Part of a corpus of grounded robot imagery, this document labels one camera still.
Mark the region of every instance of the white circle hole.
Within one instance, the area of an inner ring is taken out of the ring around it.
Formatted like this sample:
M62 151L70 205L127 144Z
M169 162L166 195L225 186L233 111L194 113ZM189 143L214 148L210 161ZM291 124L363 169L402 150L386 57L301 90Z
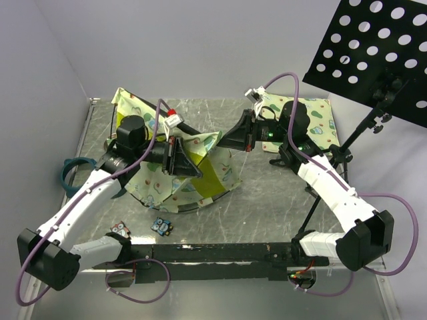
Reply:
M411 36L410 35L403 35L398 40L400 45L407 45L409 42L411 42Z
M405 67L407 67L408 69L412 69L413 67L415 67L417 65L417 60L415 59L409 59L407 60L407 62L405 62Z
M382 28L381 30L379 30L378 32L378 37L381 39L385 39L387 38L389 35L391 34L390 29L389 28Z
M359 62L358 63L358 69L361 71L366 70L367 67L368 67L368 64L366 62Z
M359 31L360 32L367 32L367 30L369 30L370 28L371 28L371 24L367 21L359 24Z
M398 58L398 55L397 54L395 54L394 52L390 52L390 53L388 53L387 55L386 55L386 60L388 61L388 62L393 62L393 61L396 61L396 59Z
M422 109L422 108L427 107L427 101L421 100L421 101L417 102L415 105L416 105L417 108Z
M366 50L366 53L369 55L376 55L378 53L378 48L373 45Z
M373 13L380 12L382 9L382 2L381 1L374 1L373 3L371 3L371 6L369 7L369 9Z
M391 16L393 19L397 20L397 19L400 19L401 17L403 17L404 14L405 14L405 9L399 7L399 8L395 8L392 11Z
M420 25L425 24L427 21L427 15L421 13L420 15L415 16L414 20L412 20L412 23L419 27Z
M347 55L343 55L342 57L340 57L340 63L342 63L343 65L347 65L350 62L350 57Z
M346 26L350 23L350 21L351 19L347 15L343 15L342 17L340 17L340 25Z
M338 33L334 33L333 35L331 35L331 41L333 43L338 43L341 41L341 35L339 35Z
M323 72L323 71L325 71L326 70L326 67L325 67L325 65L323 65L323 64L319 64L319 65L317 65L316 66L316 69L319 71L319 72Z
M427 52L427 41L421 43L419 49L421 52Z
M348 3L349 3L352 7L357 7L361 2L362 2L362 0L349 0L349 1L348 1Z
M348 82L350 82L351 84L355 84L356 82L358 82L358 78L355 75L352 75L351 77L348 78Z
M332 50L327 49L327 50L323 51L323 56L324 56L325 58L330 58L330 57L332 57L333 55L334 55L334 53L332 52Z
M339 77L341 77L342 73L341 73L341 71L340 71L340 70L335 70L335 71L332 73L332 75L333 75L335 78L339 78Z
M350 49L357 49L357 48L359 48L359 45L360 45L360 42L359 42L359 41L357 41L357 40L351 40L351 41L348 43L348 47L349 47Z

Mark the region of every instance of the folded cloth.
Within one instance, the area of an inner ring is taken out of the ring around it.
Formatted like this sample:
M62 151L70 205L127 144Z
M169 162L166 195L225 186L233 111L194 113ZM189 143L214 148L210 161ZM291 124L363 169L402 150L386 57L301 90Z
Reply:
M293 101L294 98L282 97L279 95L266 94L265 106L270 107L276 114L276 119L279 119L283 106L288 101ZM331 144L340 145L336 133L334 118L332 117L332 106L327 99L303 99L299 98L299 102L304 103L307 107L307 114L310 118L307 134L320 149L327 149ZM266 119L273 119L274 114L267 109L262 109L262 115ZM267 152L279 152L279 146L282 143L278 142L263 142L262 149Z
M155 110L123 88L117 90L112 103L117 104L117 126L124 117L139 115L144 118L151 139ZM164 133L164 119L159 116L157 134ZM180 207L191 204L203 207L241 183L230 150L216 147L221 131L188 135L176 127L170 135L183 138L183 148L203 172L203 177L166 175L160 164L141 162L141 169L125 188L144 205L168 212L179 212Z

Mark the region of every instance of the black metal bar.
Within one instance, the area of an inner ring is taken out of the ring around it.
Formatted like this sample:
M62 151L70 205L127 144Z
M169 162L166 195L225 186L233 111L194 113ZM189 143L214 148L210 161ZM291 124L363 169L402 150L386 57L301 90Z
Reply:
M154 244L132 245L129 260L146 257L164 263L250 263L267 262L283 267L305 267L313 257L292 254L293 243L210 243L210 244ZM315 257L317 266L329 265L328 258ZM97 268L128 267L102 263Z
M357 126L357 128L348 137L348 139L344 142L344 144L340 147L340 152L344 152L345 150L347 150L353 144L353 142L355 142L357 140L357 138L359 138L359 136L363 132L365 132L365 130L367 130L367 128L374 127L375 124L373 124L372 122L375 120L375 118L377 118L377 116L378 116L378 109L377 108L373 108L369 112L369 114L365 117L365 119L363 119L359 123L359 125Z
M262 279L270 281L287 281L288 273L285 267L272 267L266 262L248 264L230 263L166 263L166 267L174 281L178 280L220 280L220 279ZM156 263L143 269L137 268L135 283L154 283L165 281L165 270Z
M348 163L347 163L347 161L345 161L342 165L343 165L343 170L344 170L344 172L343 172L343 174L344 174L344 181L346 183L348 183Z
M307 217L304 220L304 222L302 223L302 226L300 227L300 230L298 230L298 233L302 233L302 232L304 232L306 230L308 221L310 221L310 219L312 218L313 213L316 210L316 208L318 207L320 200L322 200L322 198L318 195L316 197L316 200L314 201L314 203L313 203L310 211L308 211Z

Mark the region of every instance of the wire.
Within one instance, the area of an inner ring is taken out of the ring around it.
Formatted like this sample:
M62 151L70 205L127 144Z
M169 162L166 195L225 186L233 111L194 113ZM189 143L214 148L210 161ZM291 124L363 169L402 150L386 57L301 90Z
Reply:
M163 100L163 99L159 99L159 101L161 102L161 103L163 103L163 105L165 106L165 108L169 111L171 108L170 108L170 106L169 105L167 105L167 103Z
M171 275L170 275L170 272L169 272L169 270L167 269L166 265L163 262L161 262L159 260L156 260L156 259L147 258L147 259L136 259L136 260L132 260L132 261L129 261L129 262L125 263L125 264L127 265L129 263L147 262L147 261L155 262L155 263L161 265L165 269L165 271L166 271L166 277L167 277L167 279L166 279L165 289L156 298L151 299L151 300L137 300L137 299L131 298L131 297L127 296L127 295L124 295L123 293L121 293L121 292L119 292L119 291L117 291L117 290L115 290L115 289L113 289L113 288L111 288L109 286L108 279L112 275L118 275L118 274L125 274L125 275L127 275L127 274L132 274L134 276L135 272L133 272L133 271L119 270L119 271L114 271L114 272L111 272L111 273L107 274L105 276L105 285L107 286L107 291L111 291L112 293L115 293L116 295L119 295L122 298L125 298L125 299L127 299L129 301L136 302L136 303L152 303L152 302L155 302L155 301L161 299L165 295L166 291L169 289L169 286L171 284Z
M411 246L409 248L409 252L406 255L405 259L403 260L402 264L396 268L393 271L377 271L377 270L373 270L371 268L368 267L364 267L366 270L375 273L376 275L383 275L383 276L391 276L391 275L397 275L398 273L401 273L406 266L409 264L410 260L412 259L412 256L415 253L416 250L416 246L418 244L418 220L416 218L416 214L413 210L413 208L410 206L410 204L403 198L397 196L397 195L392 195L389 193L359 193L359 196L361 197L385 197L385 198L393 198L396 199L398 201L400 201L409 211L409 214L411 216L411 220L412 220L412 228L414 230L413 234L412 234L412 242L411 242Z
M113 139L113 122L114 122L114 115L115 115L116 110L117 110L117 104L114 103L113 114L111 115L111 125L109 127L109 138L110 139Z
M300 83L299 83L299 79L298 76L293 73L293 72L285 72L282 73L280 75L278 75L277 77L274 77L272 80L270 80L265 86L264 88L267 89L272 83L274 83L275 81L277 81L280 78L283 77L287 77L287 76L291 76L294 78L295 81L295 94L294 94L294 101L292 102L292 112L291 112L291 117L290 117L290 121L289 121L289 127L288 127L288 141L289 144L291 145L291 147L295 150L296 153L298 153L299 155L301 155L302 157L304 157L305 159L307 159L308 161L311 161L312 163L314 163L315 165L317 165L319 168L325 170L328 172L328 174L333 177L335 179L335 181L344 188L344 190L348 191L349 187L347 187L347 185L345 183L343 183L340 178L338 176L336 176L335 174L332 173L332 171L328 171L326 169L325 166L323 166L321 163L317 162L315 159L311 158L310 156L306 155L304 152L300 151L293 139L292 139L292 129L294 127L294 120L295 120L295 114L296 114L296 108L298 106L298 95L299 95L299 91L300 91ZM403 204L410 216L411 216L411 220L412 220L412 226L414 229L413 232L413 236L412 236L412 243L410 246L410 250L405 258L405 260L402 262L402 264L393 271L389 271L389 272L383 272L383 271L375 271L372 270L370 268L365 267L366 270L369 270L370 272L373 272L377 275L385 275L385 276L389 276L389 275L397 275L398 273L402 272L406 266L409 264L412 256L414 255L416 246L418 244L418 231L419 231L419 226L418 226L418 220L416 218L416 214L415 211L413 210L413 208L411 207L411 205L403 198L397 196L397 195L393 195L391 193L358 193L359 196L361 197L386 197L386 198L391 198L391 199L395 199L399 202L401 202L401 204Z
M323 293L323 292L317 292L317 291L313 291L313 290L302 289L297 283L293 282L292 280L290 280L290 283L295 285L295 289L297 289L298 291L308 293L309 295L317 295L320 297L332 298L332 297L337 297L339 295L345 294L350 289L350 287L353 285L353 281L354 281L354 272L351 272L350 273L350 280L348 281L347 285L342 290L340 290L339 292L335 292L335 293Z
M132 165L130 165L129 167L118 171L116 173L113 173L112 175L101 179L100 181L94 183L92 186L90 186L89 192L91 192L92 190L94 190L95 188L99 187L100 185L102 185L103 183L105 183L106 181L109 181L110 179L116 179L117 177L119 177L120 175L123 175L124 173L127 173L131 170L133 170L134 168L136 168L149 154L149 152L151 151L151 149L154 146L155 143L155 138L157 135L157 128L159 125L159 114L160 114L160 105L161 104L167 105L166 102L162 99L159 99L159 101L157 102L157 107L155 110L155 122L154 122L154 128L153 128L153 137L151 138L149 145L147 147L147 149L145 150L144 154L137 160L135 161ZM40 249L40 247L44 244L44 242L53 234L53 232L55 232L55 228L59 227L60 224L64 221L64 219L70 214L70 212L73 211L73 209L75 208L75 206L88 194L87 191L84 191L83 193L81 193L80 195L78 195L74 200L70 201L70 204L68 206L68 208L66 208L66 210L64 210L63 214L59 217L59 219L57 220L57 222L50 228L50 230L48 230L48 232L46 232L45 236L43 238L41 238L41 240L38 242L38 244L36 244L36 246L34 246L34 249L31 250L31 252L28 254L28 257L26 258L26 260L24 261L24 263L22 264L21 270L19 272L18 275L18 280L15 286L15 298L17 303L22 306L22 307L28 307L34 303L36 303L38 300L40 300L40 298L42 298L42 296L44 296L44 294L46 294L46 292L50 289L50 287L46 287L45 290L43 290L43 292L40 293L40 295L38 295L36 298L34 298L31 301L28 302L24 302L21 298L21 283L22 283L22 278L25 274L25 270L28 268L32 258L35 256L36 252Z
M302 274L306 273L308 270L310 270L310 268L313 267L313 266L314 266L314 259L312 259L310 261L310 263L308 264L308 266L304 270L296 271L295 273L298 274L298 275L302 275Z
M153 110L155 110L155 105L153 103L150 103L149 101L142 99L141 97L138 97L137 95L134 95L132 93L132 95L134 97L137 97L139 100L141 100L142 102L144 102L148 107L152 108ZM160 110L160 115L162 117L167 117L167 113L163 110ZM190 127L189 125L186 125L185 122L180 123L178 126L178 129L180 129L182 132L187 133L188 135L199 135L200 132L196 129L194 129L193 127Z
M272 108L270 108L270 107L266 107L266 106L264 106L264 107L262 107L261 108L261 110L262 109L266 109L266 110L268 110L268 111L271 111L272 113L273 113L273 115L274 115L274 120L276 120L277 118L276 118L276 112L274 112L274 110L272 109ZM261 119L263 119L263 120L267 120L263 115L261 115L261 114L259 114L258 115L258 117L260 117Z

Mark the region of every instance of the red clip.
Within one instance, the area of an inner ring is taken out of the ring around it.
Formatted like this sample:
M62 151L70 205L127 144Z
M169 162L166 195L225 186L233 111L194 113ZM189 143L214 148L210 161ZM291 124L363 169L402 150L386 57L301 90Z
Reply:
M175 109L170 109L167 111L167 115L170 117L171 115L176 115Z

